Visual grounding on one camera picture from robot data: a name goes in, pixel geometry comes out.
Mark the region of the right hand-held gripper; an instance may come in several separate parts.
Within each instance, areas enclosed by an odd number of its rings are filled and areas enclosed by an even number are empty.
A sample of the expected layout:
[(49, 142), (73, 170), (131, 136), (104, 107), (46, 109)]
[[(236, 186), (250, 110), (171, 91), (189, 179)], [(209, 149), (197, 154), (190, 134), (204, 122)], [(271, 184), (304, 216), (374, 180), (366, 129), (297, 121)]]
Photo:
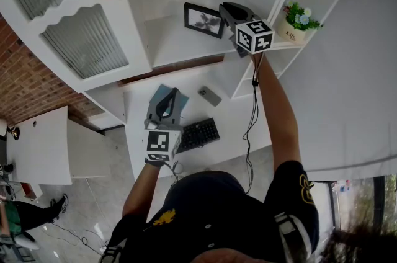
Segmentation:
[(250, 8), (234, 2), (224, 2), (219, 5), (219, 13), (233, 33), (231, 41), (240, 58), (272, 48), (275, 30), (266, 19), (261, 19)]

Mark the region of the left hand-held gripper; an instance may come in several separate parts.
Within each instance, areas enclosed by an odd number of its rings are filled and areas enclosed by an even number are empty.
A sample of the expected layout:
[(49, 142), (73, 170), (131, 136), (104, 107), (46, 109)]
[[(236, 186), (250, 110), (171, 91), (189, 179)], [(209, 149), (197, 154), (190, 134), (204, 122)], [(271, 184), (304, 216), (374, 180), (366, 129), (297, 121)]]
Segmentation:
[(162, 100), (150, 103), (144, 121), (146, 162), (173, 161), (183, 133), (180, 119), (181, 96), (178, 88), (173, 88)]

